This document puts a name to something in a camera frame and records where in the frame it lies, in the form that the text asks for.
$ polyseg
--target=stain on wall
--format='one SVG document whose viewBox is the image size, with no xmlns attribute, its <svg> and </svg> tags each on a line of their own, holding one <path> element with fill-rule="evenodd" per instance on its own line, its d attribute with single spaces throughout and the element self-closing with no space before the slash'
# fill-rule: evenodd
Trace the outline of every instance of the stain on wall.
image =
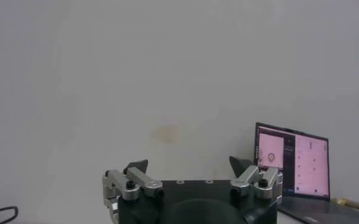
<svg viewBox="0 0 359 224">
<path fill-rule="evenodd" d="M 164 145 L 174 145 L 178 142 L 179 126 L 178 125 L 163 125 L 156 128 L 151 133 L 151 138 Z"/>
</svg>

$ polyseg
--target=black screw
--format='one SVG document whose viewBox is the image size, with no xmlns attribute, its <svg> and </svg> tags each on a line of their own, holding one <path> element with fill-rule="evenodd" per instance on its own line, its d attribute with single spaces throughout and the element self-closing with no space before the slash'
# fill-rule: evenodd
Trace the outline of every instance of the black screw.
<svg viewBox="0 0 359 224">
<path fill-rule="evenodd" d="M 268 184 L 269 182 L 266 179 L 261 179 L 258 183 L 260 187 L 267 187 Z"/>
<path fill-rule="evenodd" d="M 131 181 L 131 180 L 129 180 L 129 181 L 127 181 L 126 182 L 126 189 L 133 189 L 133 188 L 135 188 L 136 187 L 136 184 L 135 184 L 135 182 L 133 182 L 133 181 Z"/>
</svg>

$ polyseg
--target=black cable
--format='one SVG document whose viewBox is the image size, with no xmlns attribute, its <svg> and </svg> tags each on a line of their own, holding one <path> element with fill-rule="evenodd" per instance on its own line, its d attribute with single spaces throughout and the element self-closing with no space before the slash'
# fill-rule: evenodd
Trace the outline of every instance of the black cable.
<svg viewBox="0 0 359 224">
<path fill-rule="evenodd" d="M 15 220 L 15 218 L 18 216 L 18 207 L 17 206 L 10 206 L 10 207 L 0 208 L 0 212 L 6 211 L 6 210 L 14 210 L 14 215 L 9 219 L 6 219 L 5 221 L 0 222 L 0 224 L 9 223 L 12 220 Z"/>
</svg>

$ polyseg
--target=desk surface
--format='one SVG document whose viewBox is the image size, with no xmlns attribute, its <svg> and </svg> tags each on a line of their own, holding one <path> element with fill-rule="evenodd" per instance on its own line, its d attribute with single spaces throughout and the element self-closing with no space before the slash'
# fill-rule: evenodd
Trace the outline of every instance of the desk surface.
<svg viewBox="0 0 359 224">
<path fill-rule="evenodd" d="M 277 224 L 302 224 L 302 222 L 285 215 L 282 212 L 278 212 Z"/>
</svg>

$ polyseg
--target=metal bracket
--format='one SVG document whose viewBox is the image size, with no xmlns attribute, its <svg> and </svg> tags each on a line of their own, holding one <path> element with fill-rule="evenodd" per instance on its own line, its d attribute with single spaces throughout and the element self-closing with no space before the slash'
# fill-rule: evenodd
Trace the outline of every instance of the metal bracket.
<svg viewBox="0 0 359 224">
<path fill-rule="evenodd" d="M 273 188 L 277 188 L 276 182 L 278 177 L 279 177 L 278 169 L 270 167 L 263 175 L 263 178 L 258 183 L 254 184 L 255 195 L 258 198 L 262 198 L 262 199 L 272 199 Z"/>
<path fill-rule="evenodd" d="M 237 179 L 230 181 L 231 189 L 238 191 L 240 197 L 248 195 L 250 185 L 260 180 L 263 172 L 257 166 L 249 166 Z"/>
<path fill-rule="evenodd" d="M 163 182 L 150 178 L 136 167 L 128 168 L 126 176 L 140 185 L 148 197 L 162 198 L 164 196 Z"/>
<path fill-rule="evenodd" d="M 102 177 L 104 205 L 109 209 L 110 218 L 114 224 L 118 223 L 118 197 L 124 200 L 136 200 L 140 196 L 140 187 L 131 183 L 117 170 L 109 170 Z"/>
</svg>

